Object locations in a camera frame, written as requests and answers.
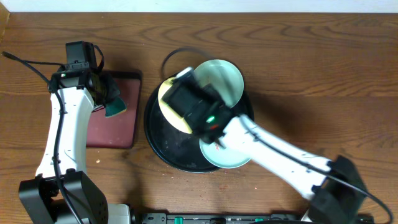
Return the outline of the green yellow sponge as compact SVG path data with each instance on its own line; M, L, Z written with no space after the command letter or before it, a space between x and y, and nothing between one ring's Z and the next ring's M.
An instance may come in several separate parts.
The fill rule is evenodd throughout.
M115 99L105 105L105 117L110 118L125 112L127 109L124 100L117 96Z

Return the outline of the yellow plate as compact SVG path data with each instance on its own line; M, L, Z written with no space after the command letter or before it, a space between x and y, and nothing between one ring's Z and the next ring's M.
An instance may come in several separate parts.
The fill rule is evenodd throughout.
M165 119L177 130L186 133L186 134L191 134L192 129L189 127L187 122L184 120L183 117L178 115L163 99L162 97L165 95L165 93L172 87L173 83L172 81L175 79L175 77L168 78L166 81L162 82L160 84L159 90L158 90L158 102L159 102L159 107L160 110L165 117Z

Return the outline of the light blue plate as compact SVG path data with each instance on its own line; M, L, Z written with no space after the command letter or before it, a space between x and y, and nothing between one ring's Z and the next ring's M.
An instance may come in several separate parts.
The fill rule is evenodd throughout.
M247 155L238 151L232 151L215 142L207 144L200 139L199 146L201 153L208 162L223 169L241 167L251 160Z

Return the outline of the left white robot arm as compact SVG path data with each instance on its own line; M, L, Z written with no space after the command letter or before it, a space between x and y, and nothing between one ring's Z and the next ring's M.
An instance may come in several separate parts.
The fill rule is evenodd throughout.
M126 204L108 203L86 174L88 123L112 92L110 76L58 72L49 91L52 118L35 178L19 185L19 199L33 223L130 223Z

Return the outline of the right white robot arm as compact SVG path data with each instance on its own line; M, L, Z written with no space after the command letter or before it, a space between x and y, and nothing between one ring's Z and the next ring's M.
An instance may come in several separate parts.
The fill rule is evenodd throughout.
M355 223L368 196L355 165L305 152L236 114L211 89L184 88L183 117L193 133L225 152L241 153L292 186L310 206L303 219L314 223Z

